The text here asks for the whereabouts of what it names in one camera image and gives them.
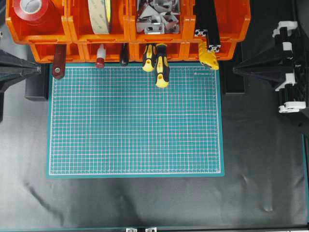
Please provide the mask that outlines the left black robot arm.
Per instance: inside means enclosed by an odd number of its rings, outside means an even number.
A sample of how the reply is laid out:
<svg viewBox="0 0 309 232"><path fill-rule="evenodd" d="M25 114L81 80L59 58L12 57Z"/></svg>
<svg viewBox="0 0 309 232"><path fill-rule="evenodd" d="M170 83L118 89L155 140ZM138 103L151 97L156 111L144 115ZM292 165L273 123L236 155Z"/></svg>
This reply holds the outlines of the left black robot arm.
<svg viewBox="0 0 309 232"><path fill-rule="evenodd" d="M3 120L4 92L12 85L41 74L40 65L0 50L0 121Z"/></svg>

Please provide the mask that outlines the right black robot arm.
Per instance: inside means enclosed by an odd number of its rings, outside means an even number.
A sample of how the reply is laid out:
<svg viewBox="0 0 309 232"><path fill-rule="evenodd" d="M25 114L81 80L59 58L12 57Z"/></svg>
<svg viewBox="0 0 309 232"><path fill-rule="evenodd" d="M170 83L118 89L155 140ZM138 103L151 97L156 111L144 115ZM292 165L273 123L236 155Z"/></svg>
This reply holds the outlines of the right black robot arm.
<svg viewBox="0 0 309 232"><path fill-rule="evenodd" d="M278 112L309 135L309 2L292 2L292 21L273 30L272 48L233 67L233 73L268 81L278 95Z"/></svg>

